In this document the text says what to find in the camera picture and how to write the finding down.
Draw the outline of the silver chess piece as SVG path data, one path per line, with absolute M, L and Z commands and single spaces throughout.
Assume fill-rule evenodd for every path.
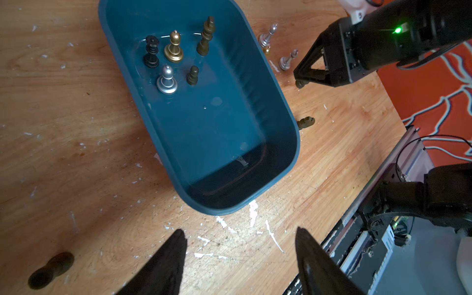
M 279 67 L 283 71 L 288 71 L 291 68 L 291 62 L 298 56 L 299 51 L 297 49 L 294 49 L 289 56 L 287 57 L 282 57 L 279 60 Z
M 270 26 L 269 31 L 267 33 L 261 34 L 258 38 L 259 45 L 264 48 L 270 46 L 271 39 L 273 35 L 277 32 L 278 24 L 274 23 Z
M 174 78 L 174 71 L 169 65 L 162 68 L 161 75 L 157 78 L 156 86 L 161 93 L 171 95 L 178 88 L 177 80 Z

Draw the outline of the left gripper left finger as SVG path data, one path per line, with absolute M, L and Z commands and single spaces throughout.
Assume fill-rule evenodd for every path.
M 120 295 L 179 294 L 188 240 L 177 229 L 143 268 L 118 293 Z

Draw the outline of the teal plastic storage box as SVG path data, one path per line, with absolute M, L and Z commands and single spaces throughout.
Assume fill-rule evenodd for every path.
M 298 127 L 272 69 L 234 1 L 101 1 L 99 20 L 140 116 L 178 195 L 207 215 L 234 213 L 295 166 Z M 207 56 L 197 53 L 215 19 Z M 161 93 L 161 68 L 143 62 L 155 36 L 160 64 L 174 30 L 184 59 L 178 88 Z M 186 76 L 199 68 L 196 86 Z

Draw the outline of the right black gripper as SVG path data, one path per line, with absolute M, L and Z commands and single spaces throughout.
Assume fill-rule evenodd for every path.
M 293 71 L 295 81 L 340 87 L 370 74 L 371 71 L 354 56 L 352 42 L 355 32 L 349 17 L 330 24 Z

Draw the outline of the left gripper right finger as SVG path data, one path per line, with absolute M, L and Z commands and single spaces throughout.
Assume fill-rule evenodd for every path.
M 303 294 L 361 295 L 363 293 L 305 228 L 297 228 L 295 248 Z

